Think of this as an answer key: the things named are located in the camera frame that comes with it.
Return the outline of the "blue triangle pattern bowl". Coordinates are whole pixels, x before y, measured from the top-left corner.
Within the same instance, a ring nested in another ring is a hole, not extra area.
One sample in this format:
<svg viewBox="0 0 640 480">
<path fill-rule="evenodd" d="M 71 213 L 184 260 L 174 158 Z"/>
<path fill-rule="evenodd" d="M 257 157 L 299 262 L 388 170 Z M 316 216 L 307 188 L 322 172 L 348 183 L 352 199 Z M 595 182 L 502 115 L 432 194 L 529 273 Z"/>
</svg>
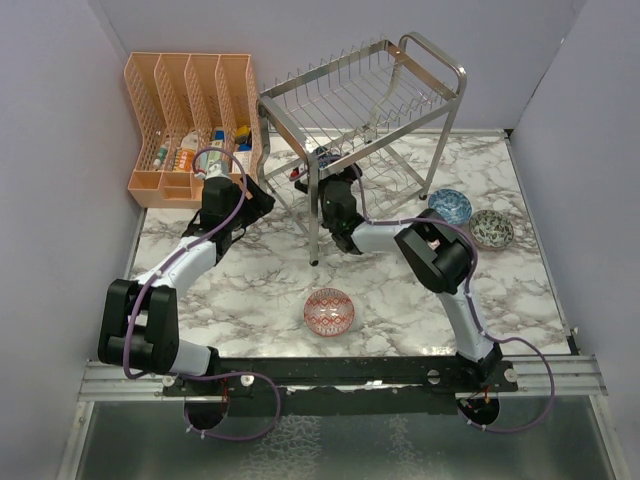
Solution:
<svg viewBox="0 0 640 480">
<path fill-rule="evenodd" d="M 318 167 L 320 169 L 325 169 L 332 163 L 342 158 L 342 154 L 339 150 L 329 149 L 323 146 L 318 147 L 314 154 L 318 160 Z"/>
</svg>

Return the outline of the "red diamond pattern bowl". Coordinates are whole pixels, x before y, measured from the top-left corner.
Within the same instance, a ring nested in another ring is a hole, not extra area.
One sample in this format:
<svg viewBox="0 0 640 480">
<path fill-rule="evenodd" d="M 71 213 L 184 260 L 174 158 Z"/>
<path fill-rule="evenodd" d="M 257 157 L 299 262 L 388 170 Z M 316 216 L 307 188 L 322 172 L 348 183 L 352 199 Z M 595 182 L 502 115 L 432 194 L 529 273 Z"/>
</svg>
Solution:
<svg viewBox="0 0 640 480">
<path fill-rule="evenodd" d="M 345 333 L 356 318 L 354 303 L 343 291 L 322 288 L 305 301 L 303 318 L 307 327 L 322 337 L 336 337 Z"/>
</svg>

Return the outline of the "stainless steel dish rack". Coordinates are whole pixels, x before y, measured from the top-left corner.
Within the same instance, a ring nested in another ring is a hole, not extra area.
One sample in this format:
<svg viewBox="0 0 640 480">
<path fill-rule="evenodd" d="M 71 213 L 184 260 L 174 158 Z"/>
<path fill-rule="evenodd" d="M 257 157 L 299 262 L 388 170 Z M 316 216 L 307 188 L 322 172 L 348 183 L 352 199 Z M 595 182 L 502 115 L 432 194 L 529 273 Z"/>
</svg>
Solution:
<svg viewBox="0 0 640 480">
<path fill-rule="evenodd" d="M 305 235 L 321 222 L 318 184 L 358 166 L 383 214 L 427 198 L 468 85 L 462 64 L 418 32 L 372 39 L 276 81 L 257 100 L 257 178 Z M 339 150 L 325 169 L 314 151 Z"/>
</svg>

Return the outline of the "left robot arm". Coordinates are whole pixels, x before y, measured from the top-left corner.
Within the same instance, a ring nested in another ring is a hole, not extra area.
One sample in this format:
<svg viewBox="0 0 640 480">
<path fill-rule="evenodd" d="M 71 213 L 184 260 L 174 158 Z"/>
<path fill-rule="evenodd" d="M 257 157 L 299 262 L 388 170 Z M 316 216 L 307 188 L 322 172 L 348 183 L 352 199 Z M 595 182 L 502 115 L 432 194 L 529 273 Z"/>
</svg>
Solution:
<svg viewBox="0 0 640 480">
<path fill-rule="evenodd" d="M 122 367 L 131 379 L 146 373 L 184 375 L 195 392 L 214 392 L 221 380 L 218 351 L 179 338 L 178 300 L 222 260 L 234 233 L 269 214 L 274 204 L 250 178 L 240 185 L 226 176 L 207 179 L 201 208 L 168 257 L 134 280 L 110 284 L 98 359 Z"/>
</svg>

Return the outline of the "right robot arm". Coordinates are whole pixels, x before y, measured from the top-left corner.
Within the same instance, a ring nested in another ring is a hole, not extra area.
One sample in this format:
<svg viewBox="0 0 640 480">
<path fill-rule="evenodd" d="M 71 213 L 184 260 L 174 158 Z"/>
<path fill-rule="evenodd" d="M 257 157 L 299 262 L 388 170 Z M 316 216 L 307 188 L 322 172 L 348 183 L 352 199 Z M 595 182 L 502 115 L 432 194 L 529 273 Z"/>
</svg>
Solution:
<svg viewBox="0 0 640 480">
<path fill-rule="evenodd" d="M 409 219 L 369 219 L 352 192 L 359 180 L 353 171 L 319 183 L 322 227 L 346 254 L 390 252 L 406 260 L 419 283 L 444 307 L 455 336 L 461 383 L 472 391 L 483 390 L 494 381 L 502 352 L 487 333 L 471 293 L 478 261 L 473 242 L 433 209 Z"/>
</svg>

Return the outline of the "green white box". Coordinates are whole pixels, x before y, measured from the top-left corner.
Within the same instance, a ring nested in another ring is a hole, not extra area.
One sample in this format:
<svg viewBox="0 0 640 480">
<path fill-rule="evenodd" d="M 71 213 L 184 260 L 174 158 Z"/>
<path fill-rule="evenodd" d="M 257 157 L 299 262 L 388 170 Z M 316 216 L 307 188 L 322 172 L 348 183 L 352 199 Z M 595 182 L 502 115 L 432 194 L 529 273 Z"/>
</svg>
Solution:
<svg viewBox="0 0 640 480">
<path fill-rule="evenodd" d="M 223 154 L 218 151 L 218 148 L 223 148 L 225 143 L 225 133 L 222 129 L 216 129 L 213 133 L 213 137 L 209 146 L 215 147 L 215 150 L 211 149 L 206 153 L 206 165 L 209 166 L 222 159 Z"/>
</svg>

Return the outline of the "white glue tube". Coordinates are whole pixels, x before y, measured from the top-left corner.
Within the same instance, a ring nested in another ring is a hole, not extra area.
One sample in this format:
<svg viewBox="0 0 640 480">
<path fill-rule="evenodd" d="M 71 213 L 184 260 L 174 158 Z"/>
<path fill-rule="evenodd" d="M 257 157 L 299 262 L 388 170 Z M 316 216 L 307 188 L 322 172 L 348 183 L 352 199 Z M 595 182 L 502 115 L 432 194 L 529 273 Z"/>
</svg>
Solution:
<svg viewBox="0 0 640 480">
<path fill-rule="evenodd" d="M 158 148 L 156 155 L 154 157 L 152 167 L 155 171 L 161 170 L 165 163 L 167 154 L 169 150 L 169 143 L 167 141 L 163 142 Z"/>
</svg>

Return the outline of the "orange plastic file organizer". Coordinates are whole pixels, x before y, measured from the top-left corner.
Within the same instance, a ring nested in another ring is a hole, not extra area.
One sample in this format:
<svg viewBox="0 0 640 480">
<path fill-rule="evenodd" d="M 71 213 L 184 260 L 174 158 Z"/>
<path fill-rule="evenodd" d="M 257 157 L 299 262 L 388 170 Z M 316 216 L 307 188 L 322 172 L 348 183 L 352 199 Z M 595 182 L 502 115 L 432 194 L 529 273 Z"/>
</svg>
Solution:
<svg viewBox="0 0 640 480">
<path fill-rule="evenodd" d="M 262 155 L 252 58 L 248 54 L 134 52 L 124 79 L 142 136 L 141 150 L 128 190 L 143 208 L 198 207 L 203 181 L 191 172 L 155 171 L 160 145 L 174 135 L 195 130 L 197 150 L 208 147 L 216 129 L 225 133 L 224 147 L 235 153 L 235 131 L 252 132 L 251 178 Z"/>
</svg>

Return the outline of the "blue floral bowl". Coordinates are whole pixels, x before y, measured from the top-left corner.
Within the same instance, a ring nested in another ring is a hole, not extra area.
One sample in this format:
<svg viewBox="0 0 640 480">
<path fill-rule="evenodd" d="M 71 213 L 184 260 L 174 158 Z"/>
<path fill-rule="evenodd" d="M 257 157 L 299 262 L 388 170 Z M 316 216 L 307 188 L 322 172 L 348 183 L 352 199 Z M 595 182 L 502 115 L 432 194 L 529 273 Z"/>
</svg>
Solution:
<svg viewBox="0 0 640 480">
<path fill-rule="evenodd" d="M 470 200 L 460 191 L 442 188 L 428 198 L 428 206 L 455 226 L 465 225 L 473 214 Z"/>
</svg>

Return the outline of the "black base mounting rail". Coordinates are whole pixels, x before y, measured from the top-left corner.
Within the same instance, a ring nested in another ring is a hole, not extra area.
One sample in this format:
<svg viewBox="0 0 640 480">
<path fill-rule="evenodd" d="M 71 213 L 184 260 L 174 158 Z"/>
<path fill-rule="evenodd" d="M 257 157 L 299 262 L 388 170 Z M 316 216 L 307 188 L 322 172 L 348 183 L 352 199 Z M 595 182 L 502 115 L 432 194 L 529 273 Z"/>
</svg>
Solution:
<svg viewBox="0 0 640 480">
<path fill-rule="evenodd" d="M 176 367 L 178 347 L 157 354 L 150 345 L 124 350 L 117 338 L 101 361 L 135 371 L 171 375 L 167 397 L 211 412 L 221 404 L 231 416 L 337 416 L 386 413 L 452 415 L 458 394 L 514 392 L 511 362 L 492 357 L 474 367 L 460 356 L 222 358 L 207 349 L 195 372 Z"/>
</svg>

